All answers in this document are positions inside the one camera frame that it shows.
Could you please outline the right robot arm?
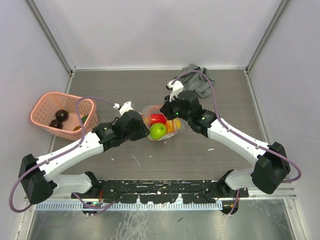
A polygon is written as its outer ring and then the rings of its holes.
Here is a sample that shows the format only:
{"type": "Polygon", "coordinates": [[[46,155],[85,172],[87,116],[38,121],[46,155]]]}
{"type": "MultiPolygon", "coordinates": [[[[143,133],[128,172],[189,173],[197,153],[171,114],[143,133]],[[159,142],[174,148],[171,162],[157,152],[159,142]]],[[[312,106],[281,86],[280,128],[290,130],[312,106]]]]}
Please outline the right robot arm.
{"type": "Polygon", "coordinates": [[[165,96],[160,112],[168,120],[186,121],[194,132],[222,143],[251,164],[248,169],[228,170],[219,179],[219,191],[225,197],[251,187],[271,195],[291,171],[280,143],[268,144],[232,127],[215,112],[204,109],[191,90],[165,96]]]}

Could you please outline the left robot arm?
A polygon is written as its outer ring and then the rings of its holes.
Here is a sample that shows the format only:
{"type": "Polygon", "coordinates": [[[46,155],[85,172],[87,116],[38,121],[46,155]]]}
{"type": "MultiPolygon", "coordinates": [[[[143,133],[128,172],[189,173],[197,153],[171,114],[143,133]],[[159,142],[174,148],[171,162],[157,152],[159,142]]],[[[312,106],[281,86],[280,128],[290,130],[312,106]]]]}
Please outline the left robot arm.
{"type": "Polygon", "coordinates": [[[92,172],[63,175],[75,164],[116,148],[125,141],[137,141],[149,135],[142,116],[129,110],[112,122],[100,123],[66,147],[47,155],[23,157],[19,170],[21,185],[30,204],[44,202],[52,195],[77,193],[95,198],[100,193],[100,183],[92,172]]]}

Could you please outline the clear zip top bag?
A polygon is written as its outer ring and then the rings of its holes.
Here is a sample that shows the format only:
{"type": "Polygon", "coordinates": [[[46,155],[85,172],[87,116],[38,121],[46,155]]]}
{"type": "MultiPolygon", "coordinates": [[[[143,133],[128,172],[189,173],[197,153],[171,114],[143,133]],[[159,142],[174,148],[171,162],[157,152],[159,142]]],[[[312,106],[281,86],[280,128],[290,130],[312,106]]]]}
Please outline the clear zip top bag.
{"type": "Polygon", "coordinates": [[[167,139],[172,138],[173,136],[175,136],[178,132],[180,132],[184,128],[184,125],[180,120],[180,122],[181,122],[181,129],[180,130],[178,130],[177,132],[169,132],[165,136],[160,138],[159,140],[152,140],[151,137],[150,137],[150,128],[151,128],[151,126],[150,126],[150,120],[151,120],[150,116],[151,116],[151,114],[162,114],[162,115],[164,115],[163,113],[160,112],[160,108],[161,107],[162,107],[161,104],[148,105],[140,112],[140,115],[142,117],[142,120],[143,120],[144,124],[149,129],[148,139],[151,140],[151,141],[164,141],[164,140],[167,140],[167,139]]]}

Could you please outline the green lime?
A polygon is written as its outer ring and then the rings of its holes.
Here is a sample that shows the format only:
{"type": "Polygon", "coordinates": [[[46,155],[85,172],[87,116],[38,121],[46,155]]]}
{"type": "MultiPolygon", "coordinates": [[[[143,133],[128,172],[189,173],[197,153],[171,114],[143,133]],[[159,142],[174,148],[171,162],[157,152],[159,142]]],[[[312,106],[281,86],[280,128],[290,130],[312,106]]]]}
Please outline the green lime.
{"type": "Polygon", "coordinates": [[[160,138],[162,138],[163,136],[165,136],[167,134],[167,127],[165,124],[163,123],[154,123],[151,127],[150,127],[150,138],[152,140],[159,140],[160,138]]]}

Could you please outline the red apple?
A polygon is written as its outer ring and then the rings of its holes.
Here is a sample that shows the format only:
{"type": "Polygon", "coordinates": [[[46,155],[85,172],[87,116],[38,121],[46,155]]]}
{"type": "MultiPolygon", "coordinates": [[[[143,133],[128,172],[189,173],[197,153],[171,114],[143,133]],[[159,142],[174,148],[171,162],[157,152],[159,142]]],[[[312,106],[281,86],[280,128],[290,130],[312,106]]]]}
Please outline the red apple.
{"type": "Polygon", "coordinates": [[[161,123],[161,124],[166,124],[167,119],[163,114],[160,113],[152,113],[150,115],[150,126],[157,124],[157,123],[161,123]]]}

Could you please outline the pink plastic basket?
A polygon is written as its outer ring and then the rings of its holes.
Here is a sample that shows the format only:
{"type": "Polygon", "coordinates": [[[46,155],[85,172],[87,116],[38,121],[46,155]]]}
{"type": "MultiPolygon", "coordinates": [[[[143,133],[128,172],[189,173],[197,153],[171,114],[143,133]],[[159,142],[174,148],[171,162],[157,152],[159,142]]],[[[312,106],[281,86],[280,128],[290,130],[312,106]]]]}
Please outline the pink plastic basket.
{"type": "Polygon", "coordinates": [[[73,131],[73,129],[80,126],[83,116],[88,115],[85,124],[83,124],[85,133],[92,131],[99,124],[95,101],[84,99],[77,102],[79,99],[79,96],[58,91],[47,92],[39,99],[31,111],[30,120],[34,125],[47,130],[56,137],[76,141],[82,137],[82,131],[73,131]],[[62,122],[62,129],[49,126],[51,121],[56,119],[55,113],[58,110],[68,112],[68,119],[62,122]]]}

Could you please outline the yellow lemon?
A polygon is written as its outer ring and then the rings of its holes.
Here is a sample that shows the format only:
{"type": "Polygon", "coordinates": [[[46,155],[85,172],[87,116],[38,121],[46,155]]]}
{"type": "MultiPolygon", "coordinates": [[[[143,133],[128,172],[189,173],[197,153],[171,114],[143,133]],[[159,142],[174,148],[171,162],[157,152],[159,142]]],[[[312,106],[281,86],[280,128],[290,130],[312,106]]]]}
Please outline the yellow lemon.
{"type": "Polygon", "coordinates": [[[177,132],[181,129],[182,124],[179,119],[167,120],[166,121],[167,133],[177,132]]]}

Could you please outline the dark green fruit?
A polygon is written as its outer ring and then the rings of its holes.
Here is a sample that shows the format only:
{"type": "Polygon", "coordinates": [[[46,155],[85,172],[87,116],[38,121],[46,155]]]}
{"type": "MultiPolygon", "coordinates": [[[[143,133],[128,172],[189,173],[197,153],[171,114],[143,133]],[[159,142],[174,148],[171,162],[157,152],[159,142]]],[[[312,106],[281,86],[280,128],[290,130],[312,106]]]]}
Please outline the dark green fruit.
{"type": "Polygon", "coordinates": [[[88,115],[85,115],[85,116],[83,116],[83,117],[81,118],[81,122],[82,122],[83,124],[85,124],[85,122],[86,122],[87,119],[88,119],[88,115]]]}

